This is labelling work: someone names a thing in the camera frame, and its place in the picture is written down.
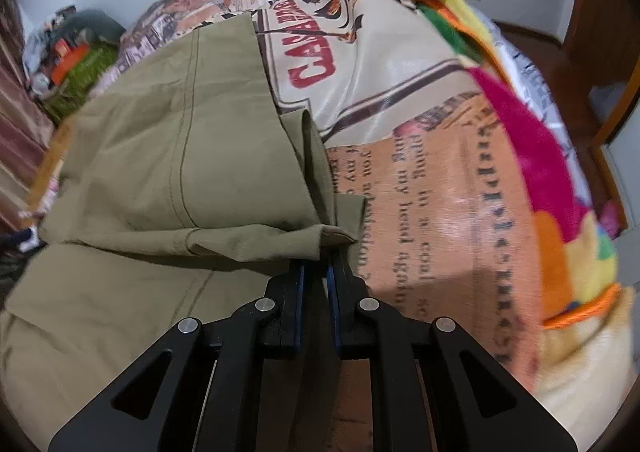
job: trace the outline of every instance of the red lettering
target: red lettering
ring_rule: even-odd
[[[291,12],[288,10],[282,10],[280,12],[276,12],[276,18],[278,19],[278,23],[282,24],[284,22],[294,22],[296,20],[306,20],[309,18],[308,15],[291,15]]]
[[[308,74],[311,71],[309,64],[304,64],[289,70],[291,85],[297,89],[306,88],[324,80],[335,73],[334,56],[329,48],[329,43],[324,37],[315,37],[313,41],[301,46],[296,46],[285,55],[292,57],[315,58],[311,67],[321,68],[322,72]]]
[[[283,46],[289,46],[291,44],[300,44],[301,42],[307,42],[308,40],[315,40],[318,38],[316,35],[294,35],[291,37],[285,37],[282,39]]]
[[[274,10],[300,10],[299,7],[296,6],[296,2],[294,0],[284,0],[283,2],[278,2],[273,5]]]

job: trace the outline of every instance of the colorful blanket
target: colorful blanket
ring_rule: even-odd
[[[589,185],[578,162],[577,151],[569,138],[558,106],[540,69],[522,51],[505,39],[495,22],[478,9],[473,8],[473,11],[491,34],[494,51],[509,76],[516,96],[537,119],[545,124],[562,149],[575,196],[585,205],[591,205]]]
[[[278,110],[308,109],[335,189],[367,197],[353,265],[372,295],[420,320],[457,319],[564,414],[549,400],[587,384],[549,379],[577,352],[597,356],[599,337],[625,338],[605,328],[617,313],[628,329],[628,296],[558,142],[514,94],[478,16],[464,0],[162,0],[124,35],[94,95],[156,49],[240,13],[254,20]],[[569,340],[577,346],[558,344]],[[626,374],[622,353],[616,378],[590,369],[610,407],[591,433],[621,401],[606,385]],[[330,447],[370,446],[368,390],[366,364],[342,368]]]

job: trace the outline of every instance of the metal pin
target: metal pin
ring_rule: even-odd
[[[276,303],[271,298],[261,298],[255,301],[255,308],[258,311],[271,311],[276,307]]]
[[[451,333],[456,328],[456,323],[448,317],[438,318],[436,327],[445,333]]]
[[[364,311],[375,311],[380,307],[380,302],[371,297],[363,298],[358,304]]]
[[[183,318],[178,322],[180,333],[193,333],[198,328],[198,321],[195,318]]]

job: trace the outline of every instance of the orange stripe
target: orange stripe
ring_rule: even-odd
[[[450,25],[453,26],[453,28],[455,28],[460,33],[464,33],[465,35],[471,37],[476,42],[476,44],[478,44],[479,47],[482,48],[482,51],[484,52],[485,56],[489,59],[491,66],[500,75],[500,78],[502,79],[502,81],[505,82],[512,91],[514,91],[513,87],[511,86],[511,81],[509,80],[507,73],[505,73],[504,69],[502,68],[502,64],[500,64],[500,61],[494,55],[493,50],[491,50],[491,48],[489,48],[485,44],[484,40],[482,40],[476,34],[475,31],[473,31],[471,28],[469,28],[468,26],[460,22],[457,16],[454,15],[454,13],[449,8],[447,8],[444,5],[444,3],[441,2],[440,0],[417,0],[417,1],[429,6],[430,8],[433,8],[444,20],[449,22]]]
[[[595,299],[582,304],[580,307],[563,313],[553,318],[549,318],[542,323],[544,329],[564,329],[587,318],[602,316],[606,314],[614,302],[618,299],[622,286],[614,282],[598,295]]]

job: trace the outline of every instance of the newspaper print fabric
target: newspaper print fabric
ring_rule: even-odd
[[[533,388],[540,264],[520,169],[481,90],[415,7],[162,0],[124,35],[94,95],[159,47],[239,13],[254,20],[276,106],[307,108],[336,189],[368,198],[358,272],[372,294],[421,320],[458,318]],[[331,446],[367,450],[366,374],[352,367],[340,378]]]

